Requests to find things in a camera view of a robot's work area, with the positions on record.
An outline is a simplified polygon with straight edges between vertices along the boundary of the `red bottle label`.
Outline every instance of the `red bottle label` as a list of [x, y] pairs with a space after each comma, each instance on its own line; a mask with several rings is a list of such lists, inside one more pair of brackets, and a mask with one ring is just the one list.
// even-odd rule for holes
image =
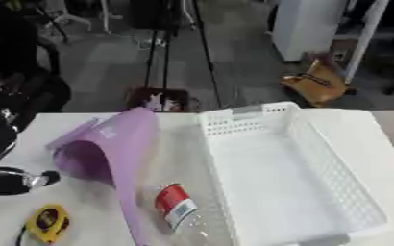
[[165, 188], [157, 196], [155, 207], [173, 229], [185, 217], [198, 209], [180, 184], [171, 184]]

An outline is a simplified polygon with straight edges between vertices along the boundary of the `brown bag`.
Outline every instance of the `brown bag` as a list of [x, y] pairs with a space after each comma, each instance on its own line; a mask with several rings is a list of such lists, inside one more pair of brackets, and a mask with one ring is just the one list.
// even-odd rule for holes
[[317, 108], [340, 98], [348, 89], [336, 64], [328, 55], [318, 55], [308, 72], [284, 77], [282, 84], [295, 90]]

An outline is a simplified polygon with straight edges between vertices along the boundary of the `tripod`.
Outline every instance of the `tripod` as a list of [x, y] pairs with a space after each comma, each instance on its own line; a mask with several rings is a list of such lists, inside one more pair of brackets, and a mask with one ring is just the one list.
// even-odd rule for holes
[[[200, 15], [200, 9], [197, 4], [197, 0], [191, 0], [191, 1], [196, 15], [196, 22], [191, 23], [191, 25], [196, 25], [199, 31], [203, 45], [203, 51], [205, 53], [206, 63], [210, 74], [210, 79], [213, 85], [213, 91], [214, 91], [216, 103], [218, 104], [218, 107], [221, 107], [218, 84], [215, 80], [214, 71], [213, 71], [214, 66], [209, 54], [208, 41], [206, 39], [206, 34], [205, 34], [205, 26], [202, 21], [202, 17]], [[150, 50], [149, 58], [147, 60], [145, 88], [149, 86], [149, 78], [151, 75], [151, 69], [154, 61], [158, 32], [160, 29], [165, 29], [165, 36], [164, 36], [165, 54], [164, 54], [164, 68], [163, 68], [163, 77], [162, 77], [162, 91], [164, 93], [161, 96], [161, 104], [162, 104], [162, 108], [164, 109], [164, 105], [166, 101], [165, 91], [167, 90], [168, 65], [170, 62], [170, 42], [172, 35], [176, 37], [181, 28], [181, 21], [180, 21], [181, 19], [178, 17], [179, 14], [178, 12], [180, 12], [181, 10], [181, 2], [179, 0], [158, 0], [158, 2], [159, 3], [157, 6], [157, 13], [154, 19], [154, 29], [153, 29], [152, 40], [151, 40], [151, 50]]]

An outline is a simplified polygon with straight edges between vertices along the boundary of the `white plastic basket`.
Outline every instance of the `white plastic basket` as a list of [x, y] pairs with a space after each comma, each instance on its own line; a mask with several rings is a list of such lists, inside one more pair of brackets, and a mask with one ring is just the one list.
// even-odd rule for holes
[[387, 224], [295, 104], [209, 111], [199, 120], [239, 245], [339, 244]]

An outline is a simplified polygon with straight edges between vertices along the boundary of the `tripod leg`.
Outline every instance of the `tripod leg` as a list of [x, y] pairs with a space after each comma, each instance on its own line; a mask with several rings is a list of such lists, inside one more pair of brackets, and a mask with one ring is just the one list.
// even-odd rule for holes
[[159, 3], [157, 5], [157, 13], [154, 16], [154, 21], [153, 21], [154, 30], [151, 39], [151, 51], [149, 52], [149, 58], [148, 61], [146, 62], [145, 88], [149, 86], [149, 78], [151, 77], [152, 64], [154, 63], [154, 54], [155, 54], [155, 48], [157, 43], [157, 36], [159, 33], [158, 24], [162, 22], [162, 18], [164, 17], [164, 8], [162, 7], [162, 5], [165, 3], [165, 1], [160, 0], [158, 2]]
[[152, 39], [151, 39], [151, 51], [149, 52], [149, 58], [148, 61], [146, 62], [145, 88], [149, 86], [149, 77], [151, 76], [152, 64], [154, 63], [154, 53], [155, 53], [155, 46], [157, 42], [157, 35], [158, 35], [158, 30], [154, 29], [154, 31], [152, 32]]
[[170, 63], [170, 42], [173, 32], [173, 16], [172, 12], [167, 14], [167, 30], [165, 32], [165, 54], [164, 54], [164, 71], [162, 75], [162, 96], [161, 96], [161, 111], [164, 111], [165, 99], [167, 92], [167, 78], [168, 78], [168, 65]]
[[213, 74], [213, 62], [210, 58], [208, 41], [206, 39], [206, 34], [205, 34], [205, 25], [203, 23], [202, 16], [200, 15], [200, 9], [197, 4], [197, 0], [192, 0], [192, 5], [193, 5], [194, 11], [195, 11], [196, 18], [197, 18], [197, 27], [199, 29], [200, 37], [202, 39], [203, 49], [204, 49], [205, 56], [206, 56], [206, 63], [208, 64], [210, 78], [213, 83], [213, 91], [215, 92], [216, 103], [218, 104], [218, 107], [221, 107], [222, 106], [221, 98], [219, 97], [218, 83], [216, 82], [215, 75]]

